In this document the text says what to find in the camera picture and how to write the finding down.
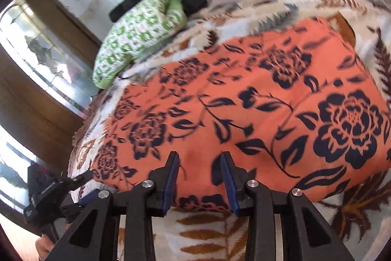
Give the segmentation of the left hand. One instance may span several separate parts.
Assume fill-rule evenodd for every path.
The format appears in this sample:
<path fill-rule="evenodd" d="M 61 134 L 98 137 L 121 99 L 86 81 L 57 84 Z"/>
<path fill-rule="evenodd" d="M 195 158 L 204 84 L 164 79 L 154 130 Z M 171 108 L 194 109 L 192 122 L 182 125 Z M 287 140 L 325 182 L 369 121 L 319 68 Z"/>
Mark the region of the left hand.
<path fill-rule="evenodd" d="M 50 240 L 47 235 L 42 235 L 35 242 L 36 251 L 40 261 L 45 261 L 48 254 L 52 251 L 55 244 Z"/>

